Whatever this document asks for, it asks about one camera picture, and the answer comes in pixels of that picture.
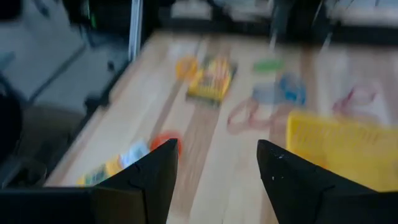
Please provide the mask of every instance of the wooden tabletop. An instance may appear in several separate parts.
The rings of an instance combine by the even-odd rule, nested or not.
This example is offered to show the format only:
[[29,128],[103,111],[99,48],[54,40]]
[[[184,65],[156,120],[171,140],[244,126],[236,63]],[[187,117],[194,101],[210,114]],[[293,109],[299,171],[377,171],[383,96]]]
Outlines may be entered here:
[[[153,35],[112,90],[111,106],[96,111],[47,185],[75,185],[134,141],[174,130],[183,136],[183,152],[169,223],[277,223],[256,160],[258,139],[285,146],[286,115],[270,121],[272,115],[304,107],[328,116],[396,124],[398,54],[394,49],[344,45],[322,52],[298,45],[277,45],[271,51],[268,46],[266,39],[241,36]],[[188,83],[176,79],[177,60],[195,55],[201,61],[217,54],[229,55],[238,65],[224,102],[214,109],[186,101]],[[253,72],[255,62],[272,58],[284,61],[283,71]],[[272,90],[286,73],[304,83],[303,105],[262,99],[256,116],[270,121],[267,125],[227,125],[241,104],[245,106],[233,119],[245,120],[255,86]],[[350,94],[357,101],[347,104]]]

